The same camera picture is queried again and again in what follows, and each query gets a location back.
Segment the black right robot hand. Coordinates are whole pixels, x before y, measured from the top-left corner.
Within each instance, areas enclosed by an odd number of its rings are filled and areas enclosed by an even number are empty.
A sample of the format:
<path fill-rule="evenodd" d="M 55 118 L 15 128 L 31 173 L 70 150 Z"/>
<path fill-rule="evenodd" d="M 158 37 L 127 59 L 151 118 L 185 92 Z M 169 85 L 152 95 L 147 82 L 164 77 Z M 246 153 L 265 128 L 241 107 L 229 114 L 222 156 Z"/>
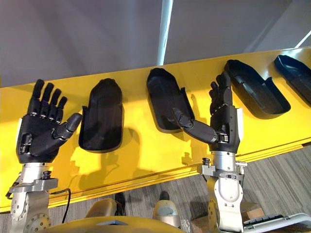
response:
<path fill-rule="evenodd" d="M 238 114 L 237 108 L 233 105 L 230 77 L 223 72 L 210 85 L 210 125 L 189 118 L 178 108 L 172 109 L 172 115 L 184 132 L 209 144 L 210 151 L 236 154 L 240 138 Z"/>

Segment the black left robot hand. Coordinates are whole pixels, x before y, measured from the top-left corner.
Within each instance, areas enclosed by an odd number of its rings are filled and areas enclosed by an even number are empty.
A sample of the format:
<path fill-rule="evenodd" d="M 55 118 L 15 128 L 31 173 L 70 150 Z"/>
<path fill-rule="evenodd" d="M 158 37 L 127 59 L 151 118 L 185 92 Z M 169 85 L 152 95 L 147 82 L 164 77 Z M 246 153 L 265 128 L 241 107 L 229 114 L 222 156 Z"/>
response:
<path fill-rule="evenodd" d="M 54 89 L 52 83 L 44 86 L 44 81 L 36 81 L 27 113 L 22 117 L 17 135 L 16 153 L 21 164 L 51 163 L 77 130 L 82 115 L 72 114 L 63 120 L 65 96 Z"/>

